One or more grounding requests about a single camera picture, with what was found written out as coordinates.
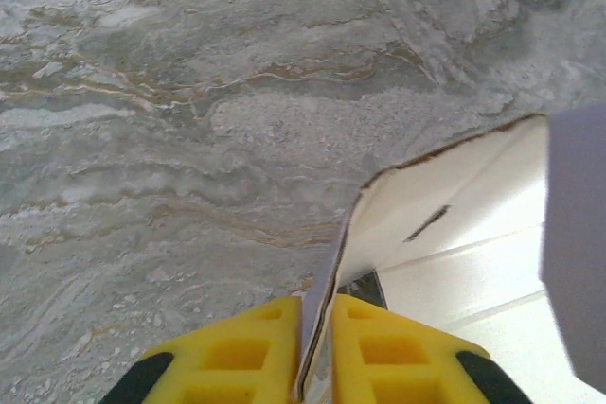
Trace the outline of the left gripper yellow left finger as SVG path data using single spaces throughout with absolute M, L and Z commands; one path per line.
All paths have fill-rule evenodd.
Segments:
M 298 297 L 283 297 L 149 349 L 102 403 L 292 403 Z

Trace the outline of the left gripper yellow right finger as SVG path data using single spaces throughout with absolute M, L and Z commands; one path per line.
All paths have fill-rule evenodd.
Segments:
M 350 295 L 331 314 L 332 400 L 515 404 L 529 398 L 477 344 Z

